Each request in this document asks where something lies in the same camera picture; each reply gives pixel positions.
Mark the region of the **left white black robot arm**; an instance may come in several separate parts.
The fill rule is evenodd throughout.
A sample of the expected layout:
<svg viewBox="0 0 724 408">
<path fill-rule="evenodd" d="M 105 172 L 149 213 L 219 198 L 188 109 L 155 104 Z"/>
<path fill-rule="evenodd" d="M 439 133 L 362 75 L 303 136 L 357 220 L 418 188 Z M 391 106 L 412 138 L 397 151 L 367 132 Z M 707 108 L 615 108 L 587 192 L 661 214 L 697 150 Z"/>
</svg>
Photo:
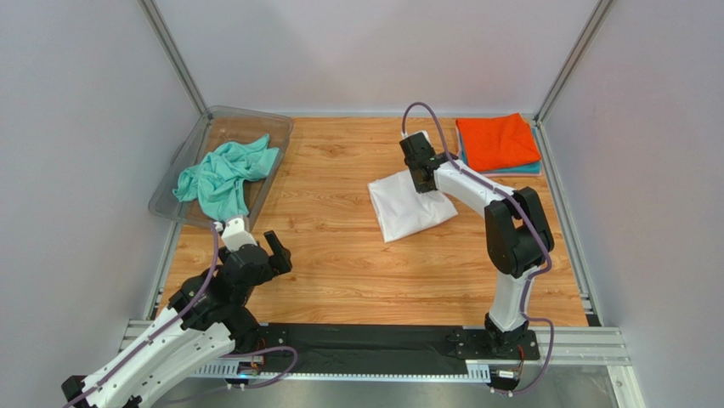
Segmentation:
<svg viewBox="0 0 724 408">
<path fill-rule="evenodd" d="M 280 343 L 266 348 L 261 326 L 246 303 L 255 287 L 291 271 L 291 253 L 273 231 L 231 246 L 216 236 L 212 265 L 188 279 L 132 343 L 96 372 L 68 377 L 61 389 L 68 407 L 151 407 L 199 368 L 231 355 L 263 363 L 268 353 L 289 353 Z"/>
</svg>

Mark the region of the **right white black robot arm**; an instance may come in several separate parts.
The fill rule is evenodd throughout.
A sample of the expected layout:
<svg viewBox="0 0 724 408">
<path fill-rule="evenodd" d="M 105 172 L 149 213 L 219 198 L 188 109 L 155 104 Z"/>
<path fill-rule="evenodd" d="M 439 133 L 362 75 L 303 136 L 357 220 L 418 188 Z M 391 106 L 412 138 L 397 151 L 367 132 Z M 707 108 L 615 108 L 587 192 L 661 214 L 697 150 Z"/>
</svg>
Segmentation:
<svg viewBox="0 0 724 408">
<path fill-rule="evenodd" d="M 454 196 L 484 219 L 487 253 L 498 271 L 495 297 L 484 329 L 461 342 L 466 357 L 516 358 L 533 338 L 527 315 L 530 291 L 554 247 L 538 193 L 515 190 L 474 172 L 449 153 L 436 153 L 424 132 L 400 141 L 418 193 Z"/>
</svg>

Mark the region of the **white t shirt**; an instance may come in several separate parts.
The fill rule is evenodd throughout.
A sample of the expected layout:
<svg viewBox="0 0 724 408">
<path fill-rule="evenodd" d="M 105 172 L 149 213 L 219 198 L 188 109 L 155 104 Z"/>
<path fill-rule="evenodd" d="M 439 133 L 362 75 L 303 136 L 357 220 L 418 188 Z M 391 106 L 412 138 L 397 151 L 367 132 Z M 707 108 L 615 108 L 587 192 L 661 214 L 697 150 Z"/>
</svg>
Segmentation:
<svg viewBox="0 0 724 408">
<path fill-rule="evenodd" d="M 431 229 L 458 215 L 444 193 L 418 193 L 408 170 L 379 178 L 367 187 L 385 243 Z"/>
</svg>

